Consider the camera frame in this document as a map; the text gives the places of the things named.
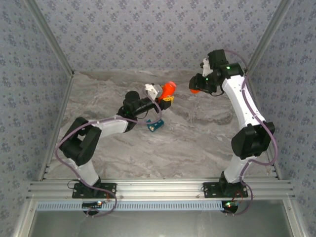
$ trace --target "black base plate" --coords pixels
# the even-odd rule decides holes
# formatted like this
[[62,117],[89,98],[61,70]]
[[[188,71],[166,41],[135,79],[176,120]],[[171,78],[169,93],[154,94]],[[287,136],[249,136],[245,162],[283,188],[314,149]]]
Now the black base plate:
[[[105,189],[111,191],[112,193],[116,194],[117,192],[117,184],[116,183],[101,183],[98,188]],[[76,183],[74,185],[73,190],[73,198],[114,198],[112,195],[108,195],[103,191],[93,190],[88,188],[83,183]]]
[[[246,189],[246,191],[244,191],[244,187],[245,186],[241,185],[240,189],[238,189],[238,190],[241,192],[243,198],[247,198],[248,191],[247,191],[247,189]],[[234,196],[236,196],[237,198],[240,198],[240,194],[239,193],[235,194],[235,191],[231,195],[225,195],[222,192],[222,189],[221,189],[218,182],[216,182],[216,183],[203,183],[202,190],[204,192],[205,198],[233,198]]]

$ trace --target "metal rail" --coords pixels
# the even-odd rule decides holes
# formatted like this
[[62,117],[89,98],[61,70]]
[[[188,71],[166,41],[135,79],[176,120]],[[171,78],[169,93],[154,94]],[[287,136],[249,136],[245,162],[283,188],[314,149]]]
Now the metal rail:
[[[207,199],[201,190],[204,182],[218,182],[218,179],[169,179],[169,180],[103,180],[117,183],[118,200],[197,200]],[[246,178],[254,193],[254,200],[283,200],[294,198],[293,186],[289,180],[274,177]],[[67,187],[68,180],[45,180],[32,182],[27,198],[32,200],[72,199],[72,190]],[[230,198],[212,198],[230,200]]]

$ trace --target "marble surface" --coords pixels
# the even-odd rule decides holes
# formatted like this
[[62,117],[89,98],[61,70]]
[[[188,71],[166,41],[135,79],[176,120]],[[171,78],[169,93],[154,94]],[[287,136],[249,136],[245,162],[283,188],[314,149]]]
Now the marble surface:
[[[116,114],[130,90],[145,83],[172,80],[177,84],[172,107],[163,111],[165,125],[151,133],[136,125],[124,134],[99,140],[93,157],[102,178],[219,177],[233,151],[231,138],[238,121],[226,94],[212,97],[191,94],[189,80],[197,71],[109,71],[76,73],[58,141],[75,118],[102,119]],[[154,120],[150,111],[146,119]],[[259,157],[267,161],[264,153]],[[247,175],[270,175],[270,167],[251,165]],[[73,178],[70,169],[52,159],[46,178]]]

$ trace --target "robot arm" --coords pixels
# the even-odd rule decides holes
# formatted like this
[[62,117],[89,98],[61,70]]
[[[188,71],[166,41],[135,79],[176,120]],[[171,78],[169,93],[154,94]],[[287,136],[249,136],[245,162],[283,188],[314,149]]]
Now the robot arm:
[[[136,125],[137,116],[151,109],[155,109],[158,113],[158,108],[153,101],[158,104],[161,110],[169,108],[172,104],[172,94],[175,87],[173,82],[168,82],[163,87],[146,84],[145,90],[148,97],[142,99],[137,91],[129,91],[125,95],[123,106],[112,119],[80,129],[67,139],[59,149],[68,158],[69,164],[76,169],[81,179],[87,184],[97,187],[101,183],[101,179],[93,167],[92,156],[99,139],[130,131]],[[77,118],[65,136],[88,122],[91,121],[82,117]]]
[[234,111],[237,115],[240,131],[232,138],[232,149],[234,152],[231,163],[220,178],[222,193],[227,197],[233,197],[235,192],[242,189],[240,174],[249,159],[256,159],[262,152],[266,151],[270,137],[260,123],[251,114],[244,98],[242,90],[245,91],[247,101],[256,116],[263,121],[271,133],[275,127],[272,122],[266,122],[255,106],[247,86],[242,89],[244,73],[239,64],[229,64],[226,60],[224,50],[215,50],[208,54],[208,58],[201,63],[202,74],[196,74],[189,84],[192,93],[200,91],[209,93],[217,92],[220,87],[222,92],[227,93]]

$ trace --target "cable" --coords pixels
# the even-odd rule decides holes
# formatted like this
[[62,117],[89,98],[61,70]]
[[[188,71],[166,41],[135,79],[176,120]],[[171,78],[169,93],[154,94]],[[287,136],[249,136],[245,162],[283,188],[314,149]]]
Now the cable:
[[239,190],[237,190],[237,191],[235,192],[235,196],[233,197],[233,199],[231,200],[231,202],[232,202],[232,201],[234,201],[234,200],[235,200],[235,198],[237,198],[237,193],[239,193],[239,194],[240,194],[240,196],[241,196],[241,201],[240,201],[239,203],[242,203],[242,200],[243,200],[243,195],[242,195],[241,191],[239,191]]
[[86,185],[87,187],[91,188],[91,189],[94,189],[94,190],[98,190],[98,191],[103,191],[107,194],[110,194],[111,196],[114,197],[115,199],[115,204],[113,205],[112,209],[105,212],[105,213],[102,213],[102,214],[99,214],[99,215],[93,215],[92,217],[93,218],[96,218],[96,217],[102,217],[102,216],[106,216],[110,213],[112,213],[116,206],[117,206],[117,203],[118,203],[118,199],[116,197],[116,195],[114,193],[112,193],[111,191],[108,191],[108,190],[105,190],[105,189],[101,189],[101,188],[97,188],[97,187],[94,187],[92,185],[89,185],[87,184],[81,177],[80,175],[78,174],[78,172],[75,170],[75,168],[73,168],[70,164],[68,164],[66,161],[63,161],[59,156],[58,156],[58,149],[60,148],[60,146],[68,139],[70,138],[72,135],[74,135],[76,132],[78,132],[79,130],[83,129],[84,127],[87,127],[89,125],[93,125],[93,124],[97,124],[97,123],[103,123],[103,122],[109,122],[109,121],[113,121],[113,120],[116,120],[116,119],[119,119],[119,120],[125,120],[125,121],[130,121],[130,122],[134,122],[134,123],[138,123],[138,124],[143,124],[143,125],[147,125],[147,124],[154,124],[156,122],[158,122],[161,117],[162,117],[162,112],[161,112],[161,108],[159,106],[159,104],[154,100],[152,99],[148,94],[146,94],[146,96],[153,102],[153,104],[157,107],[158,109],[158,116],[159,118],[156,120],[156,121],[153,121],[153,122],[141,122],[141,121],[137,121],[137,120],[132,120],[132,119],[129,119],[129,118],[123,118],[123,117],[116,117],[114,116],[113,118],[104,118],[104,119],[100,119],[100,120],[96,120],[96,121],[90,121],[88,123],[85,123],[84,125],[82,126],[79,126],[77,127],[75,130],[71,131],[67,136],[65,136],[58,144],[57,146],[55,147],[55,150],[54,150],[54,154],[55,154],[55,157],[56,159],[61,162],[62,164],[64,164],[65,166],[67,166],[77,177],[78,177],[78,180],[81,181],[84,185]]
[[144,119],[144,118],[146,118],[146,117],[147,117],[147,115],[148,115],[148,111],[146,111],[145,116],[143,116],[142,118],[139,118],[139,117],[137,117],[137,118],[138,118],[138,119]]
[[[239,55],[237,52],[232,51],[232,50],[229,50],[229,49],[224,49],[224,51],[226,51],[226,52],[228,52],[228,53],[232,53],[232,54],[236,55],[238,58],[240,58],[240,59],[242,60],[242,62],[244,63],[246,69],[248,70],[248,64],[247,64],[246,60],[245,60],[241,55]],[[273,136],[273,134],[270,132],[270,130],[267,128],[267,126],[257,117],[256,113],[253,111],[253,109],[251,108],[251,106],[250,106],[250,104],[249,104],[249,102],[248,102],[248,100],[247,100],[247,97],[246,97],[246,93],[245,93],[244,88],[246,87],[246,84],[247,84],[248,80],[249,80],[249,75],[246,74],[245,79],[243,80],[242,85],[241,85],[242,97],[243,97],[243,99],[244,99],[244,101],[245,101],[245,103],[246,103],[248,109],[250,110],[252,116],[260,123],[260,125],[265,129],[265,131],[267,132],[267,134],[270,136],[271,141],[272,141],[272,143],[273,143],[273,146],[274,146],[274,148],[275,148],[275,156],[274,156],[274,158],[273,158],[270,162],[268,162],[268,163],[260,162],[260,161],[257,161],[257,160],[255,160],[255,159],[249,159],[249,160],[248,160],[248,163],[247,163],[247,164],[244,166],[244,168],[241,170],[241,173],[240,173],[240,176],[239,176],[239,180],[240,180],[240,183],[241,183],[242,185],[245,185],[245,186],[249,189],[249,191],[250,191],[250,203],[249,203],[249,205],[246,207],[246,209],[244,209],[243,211],[241,211],[241,212],[235,214],[235,216],[239,216],[239,215],[242,215],[242,214],[246,213],[246,212],[249,210],[249,208],[251,207],[251,205],[252,205],[252,201],[253,201],[253,192],[252,192],[252,189],[251,189],[251,187],[250,187],[248,184],[246,184],[246,183],[243,181],[244,173],[245,173],[246,169],[249,167],[250,162],[254,162],[254,163],[256,163],[256,164],[268,166],[268,165],[272,165],[272,164],[277,160],[277,156],[278,156],[278,148],[277,148],[277,141],[276,141],[276,139],[274,138],[274,136]]]
[[72,181],[79,181],[79,180],[78,180],[78,179],[72,179],[72,180],[69,180],[69,182],[67,183],[67,187],[68,187],[69,189],[72,189],[72,190],[73,190],[74,188],[70,188],[70,187],[69,187],[69,184],[70,184],[70,182],[72,182]]

